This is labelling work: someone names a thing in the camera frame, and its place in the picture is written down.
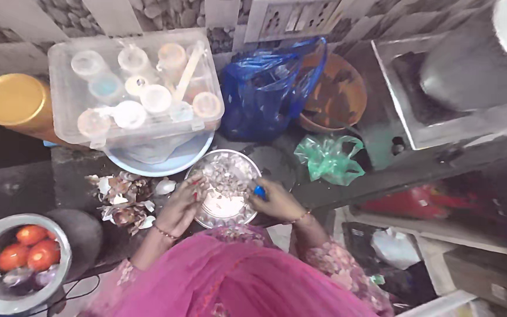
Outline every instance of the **hand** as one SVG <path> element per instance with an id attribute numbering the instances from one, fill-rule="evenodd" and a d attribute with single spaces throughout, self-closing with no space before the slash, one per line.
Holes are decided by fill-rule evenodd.
<path id="1" fill-rule="evenodd" d="M 268 214 L 283 221 L 297 220 L 306 214 L 306 210 L 281 184 L 264 178 L 258 178 L 256 182 L 263 187 L 265 197 L 267 198 L 267 201 L 255 195 L 250 195 L 248 198 L 250 206 L 258 212 Z"/>
<path id="2" fill-rule="evenodd" d="M 197 192 L 206 190 L 205 182 L 206 178 L 202 174 L 196 174 L 181 183 L 167 200 L 156 218 L 155 225 L 166 234 L 181 236 L 201 209 L 203 201 L 197 200 Z"/>

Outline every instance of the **stove burner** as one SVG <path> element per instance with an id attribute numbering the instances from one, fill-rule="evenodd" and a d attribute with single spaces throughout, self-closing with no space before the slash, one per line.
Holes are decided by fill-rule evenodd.
<path id="1" fill-rule="evenodd" d="M 424 93 L 420 87 L 420 68 L 425 58 L 426 53 L 409 52 L 392 61 L 392 66 L 408 95 L 408 101 L 416 120 L 430 126 L 468 116 L 469 112 L 447 109 Z"/>

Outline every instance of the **clear plastic box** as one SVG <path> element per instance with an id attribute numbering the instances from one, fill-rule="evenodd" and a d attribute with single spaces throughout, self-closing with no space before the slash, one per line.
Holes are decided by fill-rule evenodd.
<path id="1" fill-rule="evenodd" d="M 68 143 L 134 146 L 216 130 L 224 113 L 205 29 L 77 39 L 51 47 L 48 63 L 54 130 Z"/>

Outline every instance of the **green plastic bag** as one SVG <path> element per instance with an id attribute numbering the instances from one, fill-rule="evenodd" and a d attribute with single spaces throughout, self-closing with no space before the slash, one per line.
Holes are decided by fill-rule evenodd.
<path id="1" fill-rule="evenodd" d="M 342 151 L 344 142 L 354 143 L 348 155 Z M 351 159 L 362 148 L 363 142 L 349 135 L 337 139 L 308 135 L 296 147 L 295 155 L 301 164 L 308 166 L 311 181 L 322 177 L 329 183 L 347 186 L 365 174 L 359 163 Z"/>

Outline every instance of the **electrical socket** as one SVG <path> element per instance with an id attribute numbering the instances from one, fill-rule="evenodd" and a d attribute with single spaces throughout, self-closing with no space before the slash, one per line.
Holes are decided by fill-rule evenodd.
<path id="1" fill-rule="evenodd" d="M 295 31 L 311 34 L 323 30 L 328 19 L 334 13 L 337 4 L 338 1 L 306 4 L 296 24 Z"/>
<path id="2" fill-rule="evenodd" d="M 267 6 L 260 37 L 275 36 L 285 32 L 294 5 L 270 4 Z"/>
<path id="3" fill-rule="evenodd" d="M 326 34 L 340 0 L 253 0 L 244 42 Z"/>

